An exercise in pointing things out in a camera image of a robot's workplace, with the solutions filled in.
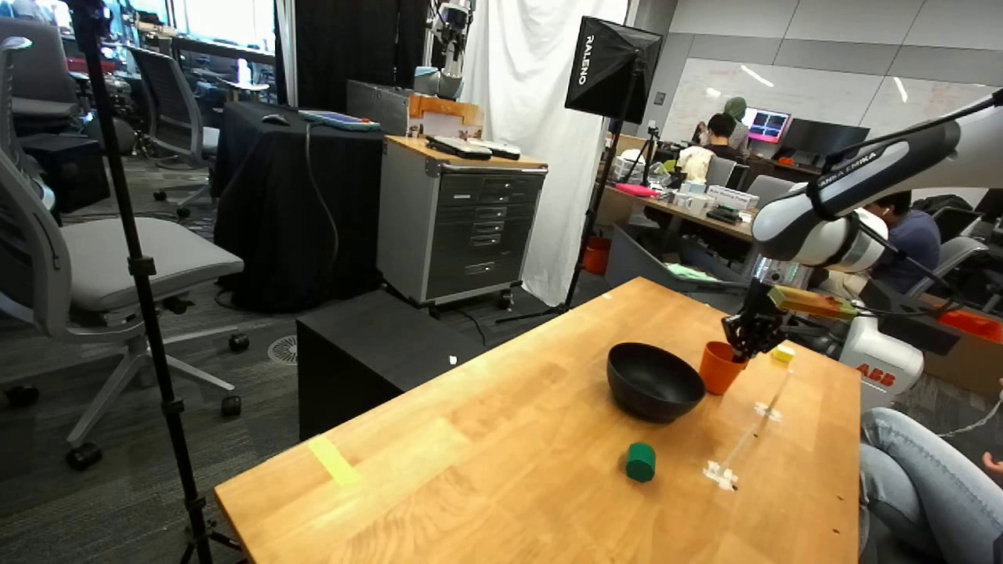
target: black tripod stand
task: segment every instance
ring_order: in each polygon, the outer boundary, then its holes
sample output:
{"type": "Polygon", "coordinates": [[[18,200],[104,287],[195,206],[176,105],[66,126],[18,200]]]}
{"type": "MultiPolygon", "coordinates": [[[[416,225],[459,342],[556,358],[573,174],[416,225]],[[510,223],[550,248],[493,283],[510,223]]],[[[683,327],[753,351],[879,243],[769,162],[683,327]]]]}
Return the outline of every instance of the black tripod stand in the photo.
{"type": "Polygon", "coordinates": [[[104,0],[66,0],[66,5],[72,11],[75,39],[87,59],[87,77],[90,77],[90,95],[96,99],[104,154],[108,154],[108,162],[113,172],[113,192],[115,192],[124,248],[127,248],[127,272],[136,280],[136,291],[137,291],[137,305],[140,305],[140,315],[144,315],[144,328],[147,328],[147,345],[151,345],[151,361],[155,361],[155,373],[157,373],[157,386],[161,386],[162,420],[168,428],[168,444],[172,444],[180,478],[186,490],[186,507],[188,507],[188,525],[192,525],[188,529],[192,543],[188,543],[186,560],[192,558],[192,546],[195,546],[196,560],[211,564],[214,560],[211,538],[226,543],[229,548],[231,548],[231,543],[218,531],[211,531],[211,525],[205,521],[205,497],[196,495],[196,484],[195,484],[188,437],[186,437],[186,425],[183,425],[186,403],[176,399],[176,389],[172,389],[172,378],[167,369],[157,300],[151,291],[151,276],[157,272],[157,267],[151,258],[144,258],[140,242],[137,242],[127,186],[124,186],[124,172],[122,172],[118,137],[113,128],[113,96],[110,96],[110,91],[104,83],[104,72],[100,72],[100,34],[108,31],[104,0]]]}

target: green block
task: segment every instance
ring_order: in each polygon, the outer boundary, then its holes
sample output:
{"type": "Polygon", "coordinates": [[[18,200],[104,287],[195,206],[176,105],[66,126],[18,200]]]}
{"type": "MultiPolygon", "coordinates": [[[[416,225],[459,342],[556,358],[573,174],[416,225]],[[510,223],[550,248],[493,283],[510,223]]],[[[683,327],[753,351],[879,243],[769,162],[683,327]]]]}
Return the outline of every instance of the green block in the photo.
{"type": "Polygon", "coordinates": [[[653,481],[653,475],[655,475],[655,448],[645,444],[645,441],[632,441],[632,444],[626,448],[626,462],[624,462],[624,469],[626,469],[626,475],[630,475],[632,481],[653,481]]]}

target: orange cup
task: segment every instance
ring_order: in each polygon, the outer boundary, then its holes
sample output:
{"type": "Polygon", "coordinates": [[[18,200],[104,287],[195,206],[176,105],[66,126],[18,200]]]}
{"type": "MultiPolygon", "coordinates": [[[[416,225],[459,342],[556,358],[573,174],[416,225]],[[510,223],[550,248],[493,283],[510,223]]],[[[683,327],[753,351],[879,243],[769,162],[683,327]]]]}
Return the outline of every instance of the orange cup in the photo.
{"type": "Polygon", "coordinates": [[[703,349],[700,376],[709,393],[724,393],[744,367],[747,362],[734,361],[734,349],[727,342],[709,342],[703,349]]]}

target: filing cabinet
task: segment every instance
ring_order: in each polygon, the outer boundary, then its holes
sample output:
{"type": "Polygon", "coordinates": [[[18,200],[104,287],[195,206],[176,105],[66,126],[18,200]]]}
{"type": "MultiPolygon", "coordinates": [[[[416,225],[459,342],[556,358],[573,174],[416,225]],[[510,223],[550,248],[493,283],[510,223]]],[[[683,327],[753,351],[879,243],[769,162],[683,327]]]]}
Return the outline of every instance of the filing cabinet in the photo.
{"type": "Polygon", "coordinates": [[[460,159],[424,137],[390,137],[378,188],[378,272],[416,305],[520,283],[544,162],[460,159]]]}

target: black bowl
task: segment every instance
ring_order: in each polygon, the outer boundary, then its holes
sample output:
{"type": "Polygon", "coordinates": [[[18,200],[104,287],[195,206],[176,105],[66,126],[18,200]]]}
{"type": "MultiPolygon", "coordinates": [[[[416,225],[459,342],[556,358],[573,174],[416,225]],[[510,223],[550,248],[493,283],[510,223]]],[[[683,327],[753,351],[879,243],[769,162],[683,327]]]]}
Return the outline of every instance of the black bowl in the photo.
{"type": "Polygon", "coordinates": [[[606,373],[613,403],[640,420],[670,422],[706,393],[690,362],[640,342],[613,345],[606,373]]]}

